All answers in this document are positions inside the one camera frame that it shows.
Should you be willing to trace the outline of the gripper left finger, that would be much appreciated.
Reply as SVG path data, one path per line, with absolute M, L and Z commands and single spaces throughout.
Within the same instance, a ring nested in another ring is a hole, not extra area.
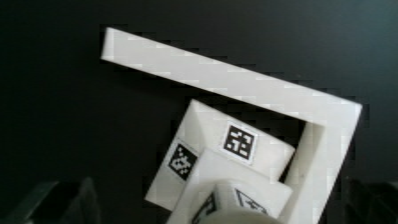
M 0 224 L 102 224 L 93 178 L 41 182 Z

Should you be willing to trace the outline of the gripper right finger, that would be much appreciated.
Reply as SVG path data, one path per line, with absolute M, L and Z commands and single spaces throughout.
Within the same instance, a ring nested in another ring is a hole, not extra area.
M 398 181 L 351 181 L 345 224 L 398 224 Z

